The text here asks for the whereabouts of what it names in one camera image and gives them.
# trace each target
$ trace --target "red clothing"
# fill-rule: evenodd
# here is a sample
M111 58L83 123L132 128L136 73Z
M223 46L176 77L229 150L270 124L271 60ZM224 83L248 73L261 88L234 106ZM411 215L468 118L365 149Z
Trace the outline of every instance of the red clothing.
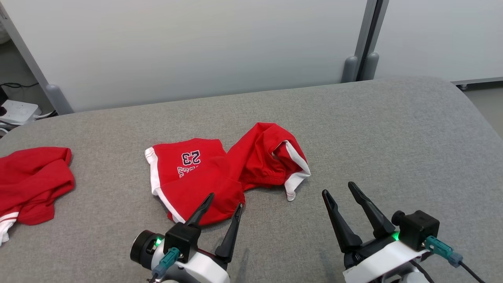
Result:
M0 233L17 220L36 225L54 218L54 200L74 187L68 148L34 148L0 158Z
M175 222L186 219L213 192L200 224L228 219L245 203L244 191L285 184L289 201L310 176L295 137L274 123L257 123L226 154L217 139L195 138L148 148L152 194L158 195Z

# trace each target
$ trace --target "white wall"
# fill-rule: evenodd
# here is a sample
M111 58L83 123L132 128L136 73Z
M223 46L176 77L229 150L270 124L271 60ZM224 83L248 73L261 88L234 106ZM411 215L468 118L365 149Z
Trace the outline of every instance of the white wall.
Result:
M365 0L0 0L74 111L338 83Z
M502 0L390 0L375 47L375 78L503 77L502 50Z

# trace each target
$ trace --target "gray plastic bracket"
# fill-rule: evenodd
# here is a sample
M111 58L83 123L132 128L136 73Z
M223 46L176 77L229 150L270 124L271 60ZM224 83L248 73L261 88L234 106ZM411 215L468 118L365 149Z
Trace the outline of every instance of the gray plastic bracket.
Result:
M370 53L365 59L362 72L362 81L373 80L377 69L379 54L377 52Z
M74 113L58 85L46 85L47 97L59 115Z
M354 82L356 80L356 70L358 67L358 58L350 56L344 62L343 77L341 83Z

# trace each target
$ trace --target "gray floor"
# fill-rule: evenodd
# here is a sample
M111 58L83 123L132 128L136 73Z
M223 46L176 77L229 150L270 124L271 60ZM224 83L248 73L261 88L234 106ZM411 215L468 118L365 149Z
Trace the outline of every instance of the gray floor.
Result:
M12 41L0 44L0 83L18 83L26 86L36 82L15 44ZM42 114L54 110L40 85L20 89L5 86L2 88L9 99L37 104L42 109Z
M472 84L463 92L503 138L503 82Z

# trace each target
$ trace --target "gray fabric tablecloth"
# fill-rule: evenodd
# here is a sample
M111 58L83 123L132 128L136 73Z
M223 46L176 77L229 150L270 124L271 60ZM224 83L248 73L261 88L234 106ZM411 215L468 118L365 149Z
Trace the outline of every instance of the gray fabric tablecloth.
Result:
M343 255L321 191L328 189L364 241L372 228L349 190L355 181L389 218L421 209L440 220L439 238L487 282L503 277L503 141L451 83L398 78L100 110L37 121L0 140L0 156L69 147L76 187L53 220L15 224L0 247L1 282L144 282L129 259L144 229L173 224L150 194L143 151L193 137L229 149L257 121L293 133L312 176L293 202L284 190L245 194L228 272L233 282L344 282ZM206 227L214 251L229 222ZM434 256L436 282L474 282Z

